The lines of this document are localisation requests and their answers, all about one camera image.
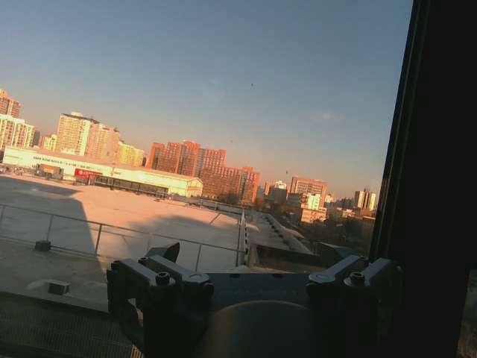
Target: tree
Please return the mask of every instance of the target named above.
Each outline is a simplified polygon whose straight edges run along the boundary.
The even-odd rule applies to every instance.
[[[218,200],[222,203],[229,205],[237,205],[239,203],[239,196],[234,192],[228,192],[225,194],[220,194]]]

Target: white building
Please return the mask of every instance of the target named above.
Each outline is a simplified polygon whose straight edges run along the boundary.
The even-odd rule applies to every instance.
[[[0,151],[5,147],[30,148],[33,146],[35,127],[24,119],[0,114]]]
[[[306,209],[318,210],[318,208],[320,207],[320,200],[320,194],[309,194],[306,200]]]
[[[41,148],[18,149],[6,147],[3,164],[36,168],[39,164],[57,166],[63,169],[63,179],[76,180],[84,175],[125,180],[130,183],[148,184],[166,189],[168,194],[186,197],[202,195],[203,184],[199,178],[160,172],[143,167],[120,166],[78,155],[46,151]]]
[[[274,188],[286,189],[286,183],[284,181],[278,180],[275,182]]]
[[[364,190],[355,192],[355,208],[374,210],[376,206],[376,193]]]

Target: high-rise building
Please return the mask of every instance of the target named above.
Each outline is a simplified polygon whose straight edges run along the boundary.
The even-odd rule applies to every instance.
[[[30,148],[33,145],[35,127],[24,119],[0,114],[0,151],[5,147]]]
[[[40,131],[35,131],[33,134],[33,145],[40,145]]]
[[[355,192],[355,208],[374,210],[376,206],[376,193],[368,189]]]
[[[308,194],[308,198],[306,199],[306,208],[310,210],[318,210],[321,202],[321,195],[320,194]]]
[[[200,177],[203,169],[225,166],[225,150],[201,148],[200,144],[186,141],[167,145],[153,143],[148,168],[192,177]]]
[[[230,168],[221,166],[202,171],[202,194],[210,198],[218,198],[223,194],[235,194],[243,202],[253,203],[259,185],[260,174],[253,168]]]
[[[270,188],[267,201],[271,201],[274,204],[283,205],[286,202],[287,192],[286,189],[281,189],[278,186]]]
[[[278,180],[275,182],[274,187],[278,189],[286,189],[286,183],[284,181]]]
[[[20,102],[11,98],[5,89],[0,88],[0,114],[14,118],[20,117]]]
[[[57,149],[57,135],[52,134],[50,136],[43,136],[40,141],[40,148],[47,151],[56,151]]]
[[[291,179],[290,192],[297,194],[319,194],[322,198],[326,197],[327,184],[324,181],[316,179],[307,179],[300,177],[293,177]],[[320,206],[323,207],[324,200],[320,201]]]
[[[123,141],[119,141],[118,155],[116,162],[128,166],[142,166],[144,159],[144,151],[132,145],[128,145]]]
[[[199,162],[200,144],[186,141],[180,147],[179,166],[177,173],[188,175],[189,177],[197,176]]]
[[[151,151],[149,152],[149,158],[146,163],[146,168],[157,169],[159,166],[159,158],[161,152],[165,150],[165,145],[162,143],[152,143]]]
[[[201,148],[199,150],[197,173],[195,176],[200,177],[203,169],[215,170],[225,166],[225,154],[224,149]]]
[[[270,195],[270,189],[274,187],[271,181],[265,181],[264,195]]]
[[[253,168],[225,166],[226,151],[201,148],[194,142],[153,143],[148,168],[163,172],[199,177],[203,181],[203,195],[218,198],[234,194],[244,202],[253,202],[259,185],[259,173]]]
[[[118,155],[120,133],[102,123],[92,123],[86,142],[85,157],[113,162]]]
[[[62,113],[58,123],[57,145],[55,150],[74,155],[85,155],[89,130],[99,121],[87,118],[81,113]]]

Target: railing post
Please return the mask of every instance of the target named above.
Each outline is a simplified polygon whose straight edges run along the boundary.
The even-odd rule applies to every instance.
[[[101,230],[103,230],[103,225],[102,225],[102,224],[99,224],[98,238],[96,239],[95,255],[98,254],[99,240],[100,240],[100,238],[101,238]]]
[[[0,212],[0,228],[1,228],[1,222],[3,221],[3,213],[5,212],[5,205],[1,206],[1,212]]]
[[[53,225],[53,214],[50,214],[50,223],[48,225],[48,232],[46,233],[46,241],[50,241],[50,232],[51,232],[51,226]]]
[[[197,268],[199,267],[199,257],[200,257],[200,250],[202,249],[202,244],[199,245],[199,252],[197,252],[197,262],[195,263],[195,270],[197,272]]]

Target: low white building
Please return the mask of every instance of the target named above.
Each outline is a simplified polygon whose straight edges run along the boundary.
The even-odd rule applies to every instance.
[[[46,151],[41,148],[6,147],[3,164],[22,168],[36,168],[39,164],[57,166],[63,170],[65,180],[84,178],[85,175],[102,176],[113,180],[157,186],[167,189],[168,194],[178,194],[186,197],[202,195],[203,188],[202,181],[199,178],[160,172],[144,167],[105,163],[100,160]]]

